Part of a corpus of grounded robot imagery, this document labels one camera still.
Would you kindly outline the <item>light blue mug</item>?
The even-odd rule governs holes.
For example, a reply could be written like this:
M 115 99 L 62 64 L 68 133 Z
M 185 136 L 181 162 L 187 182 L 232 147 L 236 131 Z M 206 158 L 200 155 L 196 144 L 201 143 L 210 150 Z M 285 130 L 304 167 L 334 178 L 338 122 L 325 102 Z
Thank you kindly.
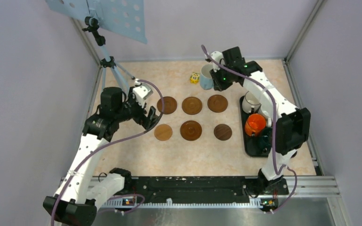
M 210 71 L 213 69 L 212 64 L 206 64 L 201 68 L 200 77 L 199 77 L 199 84 L 200 87 L 204 90 L 209 90 L 214 87 L 214 82 Z

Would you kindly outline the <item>light wooden coaster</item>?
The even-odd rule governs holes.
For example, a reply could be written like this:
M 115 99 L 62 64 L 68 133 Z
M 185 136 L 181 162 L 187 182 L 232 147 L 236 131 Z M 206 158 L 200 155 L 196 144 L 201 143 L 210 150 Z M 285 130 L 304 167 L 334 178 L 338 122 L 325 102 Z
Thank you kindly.
M 167 124 L 158 125 L 154 131 L 154 136 L 159 141 L 167 141 L 173 135 L 171 126 Z

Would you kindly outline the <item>brown ridged wooden coaster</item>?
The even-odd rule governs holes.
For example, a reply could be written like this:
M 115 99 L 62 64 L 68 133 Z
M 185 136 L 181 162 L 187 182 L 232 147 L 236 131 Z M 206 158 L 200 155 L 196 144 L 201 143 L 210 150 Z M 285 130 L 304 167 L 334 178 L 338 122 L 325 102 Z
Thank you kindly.
M 187 97 L 182 102 L 182 110 L 188 115 L 198 114 L 202 108 L 202 101 L 197 97 Z
M 172 114 L 173 112 L 175 112 L 175 110 L 177 109 L 177 106 L 178 106 L 175 98 L 166 96 L 166 97 L 163 97 L 163 99 L 164 99 L 164 113 L 163 114 Z M 162 107 L 163 107 L 161 99 L 159 99 L 157 101 L 156 107 L 157 107 L 157 110 L 161 113 Z
M 228 107 L 228 100 L 222 95 L 212 95 L 207 101 L 208 108 L 215 113 L 222 113 Z

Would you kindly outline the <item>dark brown ridged coaster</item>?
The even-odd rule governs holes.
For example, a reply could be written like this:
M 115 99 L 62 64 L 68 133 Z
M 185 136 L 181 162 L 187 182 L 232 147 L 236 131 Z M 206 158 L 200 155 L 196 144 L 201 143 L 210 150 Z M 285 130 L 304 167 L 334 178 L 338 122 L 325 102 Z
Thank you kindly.
M 197 121 L 186 121 L 180 127 L 180 134 L 187 141 L 199 139 L 202 131 L 202 127 Z

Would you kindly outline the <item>clear glass mug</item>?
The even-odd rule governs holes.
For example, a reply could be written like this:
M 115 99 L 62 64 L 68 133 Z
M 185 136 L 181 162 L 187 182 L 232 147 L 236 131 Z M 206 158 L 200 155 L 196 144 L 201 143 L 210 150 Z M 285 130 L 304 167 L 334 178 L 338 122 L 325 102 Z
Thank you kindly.
M 260 109 L 261 104 L 252 92 L 247 91 L 243 97 L 241 106 L 245 113 L 255 113 Z

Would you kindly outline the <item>dark walnut coaster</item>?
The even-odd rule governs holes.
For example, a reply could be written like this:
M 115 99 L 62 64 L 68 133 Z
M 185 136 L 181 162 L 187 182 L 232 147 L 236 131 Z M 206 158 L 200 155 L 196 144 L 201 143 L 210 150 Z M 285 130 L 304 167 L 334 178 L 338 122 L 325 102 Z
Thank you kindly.
M 226 124 L 219 124 L 214 128 L 214 136 L 221 141 L 226 141 L 232 136 L 232 129 Z

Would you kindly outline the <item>black serving tray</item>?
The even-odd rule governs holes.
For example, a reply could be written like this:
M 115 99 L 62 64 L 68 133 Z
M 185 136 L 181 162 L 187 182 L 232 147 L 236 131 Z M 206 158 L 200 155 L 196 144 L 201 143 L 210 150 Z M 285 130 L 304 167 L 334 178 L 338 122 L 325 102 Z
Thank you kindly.
M 251 156 L 251 157 L 256 157 L 256 158 L 267 158 L 269 153 L 261 153 L 261 151 L 259 150 L 258 146 L 257 146 L 257 138 L 259 136 L 262 135 L 271 135 L 272 136 L 272 127 L 265 127 L 261 133 L 256 136 L 256 137 L 250 137 L 248 136 L 245 131 L 244 131 L 244 125 L 245 122 L 247 120 L 247 118 L 249 117 L 249 115 L 251 115 L 251 113 L 245 113 L 242 110 L 242 100 L 243 97 L 240 97 L 239 99 L 239 111 L 240 111 L 240 118 L 241 118 L 241 128 L 242 128 L 242 136 L 243 136 L 243 142 L 244 142 L 244 149 L 247 155 Z

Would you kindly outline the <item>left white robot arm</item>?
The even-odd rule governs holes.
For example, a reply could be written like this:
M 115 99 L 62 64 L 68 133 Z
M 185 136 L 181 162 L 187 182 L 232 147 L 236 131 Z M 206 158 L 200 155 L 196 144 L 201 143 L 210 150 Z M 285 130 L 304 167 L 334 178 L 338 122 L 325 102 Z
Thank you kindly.
M 153 93 L 145 83 L 131 87 L 128 94 L 121 88 L 107 87 L 100 94 L 100 104 L 84 123 L 80 145 L 70 169 L 53 196 L 46 196 L 44 209 L 51 215 L 50 223 L 69 226 L 92 225 L 100 207 L 114 194 L 132 190 L 131 173 L 114 168 L 93 188 L 89 188 L 102 150 L 112 141 L 121 122 L 134 120 L 145 131 L 159 121 L 156 109 L 146 110 L 146 99 Z

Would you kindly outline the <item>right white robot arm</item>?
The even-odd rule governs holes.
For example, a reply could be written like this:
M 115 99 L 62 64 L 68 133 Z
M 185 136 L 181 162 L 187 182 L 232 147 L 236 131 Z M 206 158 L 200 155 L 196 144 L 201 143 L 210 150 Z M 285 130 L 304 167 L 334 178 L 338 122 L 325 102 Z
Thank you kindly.
M 283 176 L 283 170 L 297 150 L 308 140 L 311 113 L 307 108 L 298 108 L 288 101 L 269 81 L 263 68 L 256 62 L 247 62 L 239 47 L 209 54 L 201 47 L 206 61 L 212 63 L 210 74 L 214 89 L 224 91 L 233 83 L 240 84 L 258 101 L 260 110 L 271 122 L 271 149 L 267 162 L 259 170 L 257 187 L 263 194 L 276 189 L 276 179 Z

